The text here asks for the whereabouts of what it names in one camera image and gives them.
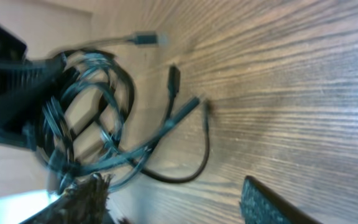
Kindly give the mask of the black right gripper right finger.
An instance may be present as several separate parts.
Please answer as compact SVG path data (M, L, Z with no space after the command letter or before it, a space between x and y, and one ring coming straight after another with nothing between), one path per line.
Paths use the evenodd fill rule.
M319 223L251 175L244 179L239 206L246 224Z

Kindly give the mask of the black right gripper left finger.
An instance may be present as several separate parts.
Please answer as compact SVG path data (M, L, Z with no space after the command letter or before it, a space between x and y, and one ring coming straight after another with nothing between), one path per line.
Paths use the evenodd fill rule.
M70 185L60 198L22 224L112 224L106 207L111 176L94 173Z

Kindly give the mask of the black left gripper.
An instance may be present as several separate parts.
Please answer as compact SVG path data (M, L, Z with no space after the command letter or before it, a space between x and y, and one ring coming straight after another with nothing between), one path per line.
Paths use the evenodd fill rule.
M36 102L62 75L67 60L0 60L0 143L36 150L32 125Z

